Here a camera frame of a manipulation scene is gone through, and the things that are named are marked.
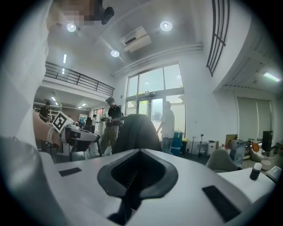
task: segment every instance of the fluorescent light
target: fluorescent light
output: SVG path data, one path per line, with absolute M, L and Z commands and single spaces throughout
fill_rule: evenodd
M 265 74 L 264 74 L 264 77 L 268 77 L 268 78 L 270 78 L 270 79 L 272 79 L 273 81 L 276 81 L 276 82 L 279 82 L 279 81 L 280 81 L 279 78 L 275 77 L 274 75 L 272 75 L 272 74 L 270 74 L 270 73 L 265 73 Z
M 64 64 L 66 63 L 66 58 L 67 58 L 67 55 L 64 54 L 64 59 L 63 59 L 63 63 L 64 63 Z
M 111 51 L 111 56 L 113 56 L 113 57 L 119 57 L 119 55 L 120 55 L 120 53 L 119 53 L 119 51 L 118 50 L 112 50 Z
M 67 24 L 67 30 L 69 32 L 74 32 L 76 30 L 76 25 L 74 23 L 68 23 Z
M 170 21 L 162 21 L 161 24 L 160 24 L 160 28 L 163 30 L 163 31 L 170 31 L 173 26 L 172 26 L 172 23 Z

